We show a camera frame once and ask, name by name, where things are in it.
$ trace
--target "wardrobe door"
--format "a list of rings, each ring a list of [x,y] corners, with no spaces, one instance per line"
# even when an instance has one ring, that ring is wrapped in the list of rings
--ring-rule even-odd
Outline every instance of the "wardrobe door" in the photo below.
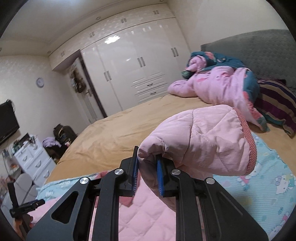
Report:
[[[163,76],[168,83],[177,80],[172,71],[178,66],[162,25],[153,21],[131,27],[129,31],[147,79]]]
[[[129,33],[119,31],[96,42],[96,45],[122,109],[136,106],[135,87],[146,78]]]
[[[110,116],[122,111],[113,87],[107,77],[107,71],[104,69],[96,44],[93,43],[81,50],[81,54],[106,114]]]
[[[175,53],[175,60],[178,63],[179,71],[183,71],[190,59],[190,50],[187,42],[181,32],[178,22],[175,18],[162,19],[157,21],[162,25],[168,40],[172,46],[172,51]]]

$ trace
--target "wall-mounted tv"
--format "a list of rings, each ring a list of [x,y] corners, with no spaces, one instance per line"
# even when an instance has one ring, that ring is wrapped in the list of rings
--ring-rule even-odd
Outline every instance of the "wall-mounted tv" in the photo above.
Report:
[[[0,145],[20,128],[11,100],[0,104]]]

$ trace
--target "white wardrobe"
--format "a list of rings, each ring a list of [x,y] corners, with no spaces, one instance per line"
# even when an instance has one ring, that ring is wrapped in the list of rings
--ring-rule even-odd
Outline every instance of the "white wardrobe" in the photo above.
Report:
[[[81,53],[108,116],[166,95],[190,57],[175,18],[129,27]]]

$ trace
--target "gray upholstered headboard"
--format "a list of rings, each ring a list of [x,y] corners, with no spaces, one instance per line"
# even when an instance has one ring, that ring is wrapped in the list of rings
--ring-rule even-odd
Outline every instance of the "gray upholstered headboard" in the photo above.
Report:
[[[285,79],[296,94],[296,42],[289,30],[239,34],[204,44],[201,50],[239,58],[258,78]]]

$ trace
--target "round clock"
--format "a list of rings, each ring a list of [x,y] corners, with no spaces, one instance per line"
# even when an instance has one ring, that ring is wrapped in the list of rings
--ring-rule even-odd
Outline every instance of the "round clock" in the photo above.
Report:
[[[38,79],[36,80],[36,84],[37,84],[37,86],[38,86],[39,88],[42,88],[42,87],[44,86],[44,79],[42,79],[42,78],[38,78]]]

